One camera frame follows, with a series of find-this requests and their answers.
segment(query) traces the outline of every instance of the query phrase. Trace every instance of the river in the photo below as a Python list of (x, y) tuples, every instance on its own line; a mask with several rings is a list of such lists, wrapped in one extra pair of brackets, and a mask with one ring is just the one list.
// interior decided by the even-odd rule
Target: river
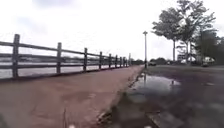
[[(20, 65), (26, 64), (37, 64), (37, 63), (23, 63), (20, 62)], [(38, 63), (39, 65), (54, 65), (56, 63)], [(12, 63), (0, 63), (0, 65), (12, 65)], [(98, 69), (99, 66), (87, 66), (87, 70), (95, 70)], [(62, 67), (62, 73), (69, 73), (69, 72), (79, 72), (83, 71), (83, 67)], [(19, 69), (19, 76), (33, 76), (33, 75), (41, 75), (41, 74), (55, 74), (56, 68), (29, 68), (29, 69)], [(12, 77), (12, 70), (11, 69), (0, 69), (0, 79), (4, 78), (11, 78)]]

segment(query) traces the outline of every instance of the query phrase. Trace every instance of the wooden fence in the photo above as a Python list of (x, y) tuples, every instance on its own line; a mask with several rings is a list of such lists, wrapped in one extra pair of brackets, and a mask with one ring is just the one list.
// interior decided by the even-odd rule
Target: wooden fence
[[(84, 49), (84, 52), (65, 50), (65, 49), (62, 49), (62, 43), (58, 43), (57, 48), (49, 48), (49, 47), (35, 46), (30, 44), (23, 44), (23, 43), (20, 43), (20, 35), (18, 34), (15, 34), (13, 43), (0, 41), (0, 46), (12, 47), (12, 54), (0, 53), (0, 58), (11, 58), (12, 65), (0, 65), (0, 69), (11, 69), (13, 78), (20, 77), (18, 75), (18, 69), (24, 69), (24, 68), (56, 68), (55, 74), (61, 74), (62, 67), (82, 66), (83, 72), (86, 72), (87, 66), (98, 66), (98, 69), (101, 70), (103, 65), (108, 65), (109, 69), (112, 68), (112, 65), (114, 65), (113, 68), (127, 67), (129, 65), (128, 64), (129, 61), (125, 57), (118, 57), (117, 55), (113, 57), (111, 54), (109, 54), (109, 56), (105, 56), (103, 55), (102, 52), (100, 52), (99, 54), (88, 53), (87, 48)], [(20, 54), (19, 48), (32, 48), (32, 49), (39, 49), (39, 50), (54, 51), (56, 52), (56, 56)], [(83, 57), (79, 57), (79, 58), (63, 57), (62, 56), (63, 52), (76, 54), (79, 56), (81, 55)], [(44, 59), (45, 63), (55, 62), (55, 64), (43, 65), (43, 64), (38, 64), (31, 61), (32, 64), (21, 65), (18, 63), (21, 61), (21, 58)], [(63, 60), (70, 60), (73, 63), (62, 64)]]

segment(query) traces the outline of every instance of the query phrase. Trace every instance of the asphalt road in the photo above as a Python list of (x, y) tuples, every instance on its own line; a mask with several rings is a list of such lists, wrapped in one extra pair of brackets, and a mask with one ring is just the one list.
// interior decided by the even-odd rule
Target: asphalt road
[(180, 91), (168, 111), (184, 122), (183, 128), (224, 127), (224, 70), (201, 67), (149, 67), (147, 74), (174, 79)]
[(148, 67), (108, 115), (111, 128), (223, 128), (224, 70)]

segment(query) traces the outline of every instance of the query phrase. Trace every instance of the street lamp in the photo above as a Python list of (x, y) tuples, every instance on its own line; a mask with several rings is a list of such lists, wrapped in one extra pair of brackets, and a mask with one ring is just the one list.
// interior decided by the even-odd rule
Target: street lamp
[(147, 42), (146, 42), (146, 35), (148, 32), (144, 31), (143, 34), (145, 35), (145, 68), (147, 68)]

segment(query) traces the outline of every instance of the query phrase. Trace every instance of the paved path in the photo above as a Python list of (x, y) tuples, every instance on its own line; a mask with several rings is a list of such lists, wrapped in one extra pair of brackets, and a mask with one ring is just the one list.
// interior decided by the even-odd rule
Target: paved path
[(0, 128), (63, 128), (64, 122), (90, 127), (140, 70), (137, 66), (0, 83)]

